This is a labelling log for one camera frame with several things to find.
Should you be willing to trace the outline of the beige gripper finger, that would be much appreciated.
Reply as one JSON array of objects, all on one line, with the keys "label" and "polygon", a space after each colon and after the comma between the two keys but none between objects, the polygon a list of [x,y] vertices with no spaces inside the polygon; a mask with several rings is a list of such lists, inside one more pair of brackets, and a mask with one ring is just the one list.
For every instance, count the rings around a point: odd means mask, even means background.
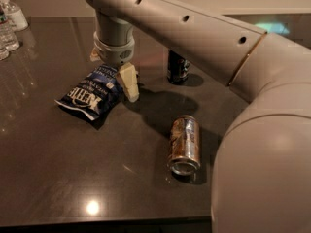
[{"label": "beige gripper finger", "polygon": [[100,56],[99,56],[96,48],[92,49],[89,59],[91,62],[100,61]]},{"label": "beige gripper finger", "polygon": [[135,66],[131,63],[122,65],[116,74],[116,79],[122,87],[127,99],[131,103],[136,102],[139,98],[139,89]]}]

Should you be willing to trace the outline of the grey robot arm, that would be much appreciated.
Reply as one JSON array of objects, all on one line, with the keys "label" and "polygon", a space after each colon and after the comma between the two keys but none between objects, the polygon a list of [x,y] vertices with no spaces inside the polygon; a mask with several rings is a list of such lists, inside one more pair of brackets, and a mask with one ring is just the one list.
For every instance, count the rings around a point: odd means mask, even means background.
[{"label": "grey robot arm", "polygon": [[125,20],[248,101],[213,168],[213,233],[311,233],[310,50],[176,0],[86,0],[100,46]]}]

